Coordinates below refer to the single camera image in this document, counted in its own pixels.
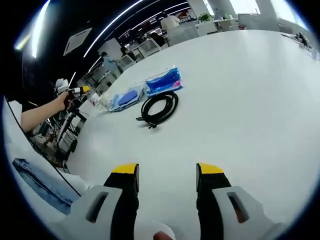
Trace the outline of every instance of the coiled black cable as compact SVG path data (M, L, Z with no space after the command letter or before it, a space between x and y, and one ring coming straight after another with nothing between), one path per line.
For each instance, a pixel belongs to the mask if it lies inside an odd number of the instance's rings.
M161 100L165 100L165 107L160 112L149 115L151 107ZM160 123L171 117L178 106L179 98L173 91L165 91L159 93L146 100L141 107L141 117L137 117L138 121L145 121L149 124L149 129L154 129Z

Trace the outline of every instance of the white table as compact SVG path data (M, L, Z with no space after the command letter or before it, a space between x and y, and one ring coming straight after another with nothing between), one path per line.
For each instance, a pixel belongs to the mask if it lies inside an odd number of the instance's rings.
M320 62L279 32L229 31L138 62L108 92L173 65L184 85L174 115L150 130L135 120L142 103L92 113L69 158L70 172L102 185L116 166L139 163L137 218L164 222L184 239L200 237L197 162L224 169L273 221L292 221L319 177Z

